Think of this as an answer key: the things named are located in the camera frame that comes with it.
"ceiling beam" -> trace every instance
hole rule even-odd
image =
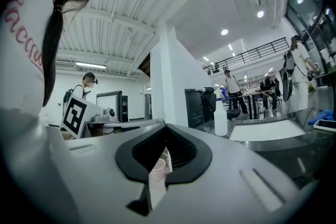
[[[95,9],[95,8],[82,8],[80,11],[77,12],[79,15],[89,15],[90,17],[100,19],[100,20],[106,20],[109,21],[111,19],[111,12],[106,12],[104,10],[100,9]],[[115,14],[113,17],[113,20],[118,23],[122,24],[126,27],[131,27],[133,29],[139,30],[139,31],[144,31],[147,33],[152,33],[155,34],[156,29],[152,26],[149,26],[147,24],[144,24],[142,22],[139,22],[134,19],[130,19],[126,16]]]
[[[99,60],[127,63],[127,64],[130,64],[130,65],[133,64],[133,62],[134,62],[132,59],[126,59],[126,58],[111,56],[111,55],[109,55],[106,58],[106,55],[104,55],[104,54],[97,54],[95,52],[86,52],[86,51],[79,51],[79,50],[58,49],[57,56],[59,58],[69,58],[69,57],[95,58],[95,59],[99,59]]]

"fluorescent light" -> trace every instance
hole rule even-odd
[[[258,18],[262,18],[263,15],[264,15],[264,12],[262,10],[259,11],[258,14],[257,14]]]
[[[225,36],[227,33],[229,33],[229,30],[224,29],[224,30],[221,32],[221,35],[222,35],[222,36]]]
[[[298,4],[301,4],[303,2],[303,0],[297,0]]]
[[[84,62],[76,62],[76,65],[82,66],[82,67],[96,67],[96,68],[103,68],[106,69],[106,66],[102,65],[94,65],[92,63],[84,63]]]

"woman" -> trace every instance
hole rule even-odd
[[[290,51],[296,64],[292,74],[293,95],[289,99],[290,113],[308,108],[308,84],[306,63],[315,71],[319,69],[311,60],[299,36],[291,38]]]
[[[88,0],[10,0],[0,22],[0,107],[37,116],[55,83],[64,5]]]

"white shirt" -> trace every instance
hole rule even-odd
[[[301,42],[298,42],[297,44],[298,44],[298,48],[291,51],[295,64],[296,64],[293,75],[292,75],[292,79],[293,79],[293,82],[309,82],[307,78],[306,59],[310,58],[310,56],[306,48]]]
[[[230,78],[226,78],[226,85],[228,87],[228,91],[230,93],[235,93],[240,91],[240,87],[234,78],[234,76],[231,76]]]
[[[53,0],[10,0],[0,19],[0,106],[38,116],[44,99],[42,43]]]
[[[86,96],[83,96],[83,93],[86,93],[86,90],[85,90],[83,83],[81,83],[74,88],[72,95],[86,100]]]

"white spray bottle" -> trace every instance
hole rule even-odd
[[[227,134],[227,114],[223,107],[220,94],[220,92],[216,93],[216,111],[214,113],[215,134],[218,136],[224,136]]]

